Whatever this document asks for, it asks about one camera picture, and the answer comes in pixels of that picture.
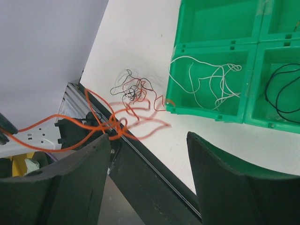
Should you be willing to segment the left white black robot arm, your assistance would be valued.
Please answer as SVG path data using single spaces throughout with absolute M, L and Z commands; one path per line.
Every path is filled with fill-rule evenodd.
M 66 119 L 58 120 L 56 123 L 45 122 L 13 135 L 26 145 L 8 137 L 8 142 L 0 146 L 0 157 L 6 158 L 45 149 L 48 152 L 60 152 L 61 149 L 77 150 L 88 143 L 88 140 L 84 142 L 83 140 L 89 133 L 89 130 Z

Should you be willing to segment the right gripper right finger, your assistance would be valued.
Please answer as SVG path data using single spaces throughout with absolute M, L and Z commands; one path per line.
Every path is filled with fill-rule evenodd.
M 299 224 L 299 176 L 249 163 L 193 132 L 187 148 L 203 224 Z

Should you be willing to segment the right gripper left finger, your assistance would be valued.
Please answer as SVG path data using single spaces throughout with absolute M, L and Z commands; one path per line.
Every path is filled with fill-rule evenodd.
M 110 162 L 102 135 L 23 177 L 0 180 L 2 225 L 96 225 Z

